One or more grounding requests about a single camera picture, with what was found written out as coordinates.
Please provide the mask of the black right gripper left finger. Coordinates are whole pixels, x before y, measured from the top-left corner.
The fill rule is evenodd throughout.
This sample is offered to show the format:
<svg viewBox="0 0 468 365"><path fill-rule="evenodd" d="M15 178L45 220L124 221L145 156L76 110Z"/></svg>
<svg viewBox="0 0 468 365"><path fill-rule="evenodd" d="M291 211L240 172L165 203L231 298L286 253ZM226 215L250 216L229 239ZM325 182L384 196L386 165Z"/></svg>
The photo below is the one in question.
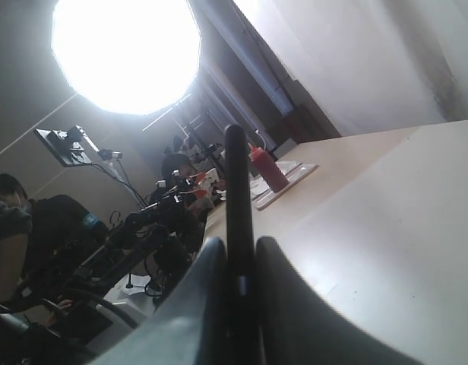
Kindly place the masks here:
<svg viewBox="0 0 468 365"><path fill-rule="evenodd" d="M93 364L225 364L226 247L204 242L195 262L151 318Z"/></svg>

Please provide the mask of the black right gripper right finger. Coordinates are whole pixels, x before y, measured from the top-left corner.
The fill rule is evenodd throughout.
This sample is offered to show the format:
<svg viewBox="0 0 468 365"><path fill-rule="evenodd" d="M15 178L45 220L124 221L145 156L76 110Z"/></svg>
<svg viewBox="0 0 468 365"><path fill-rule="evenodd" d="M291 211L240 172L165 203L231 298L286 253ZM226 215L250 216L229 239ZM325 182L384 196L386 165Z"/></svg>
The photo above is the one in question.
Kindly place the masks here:
<svg viewBox="0 0 468 365"><path fill-rule="evenodd" d="M269 364L416 364L353 325L320 298L277 241L256 242L258 300Z"/></svg>

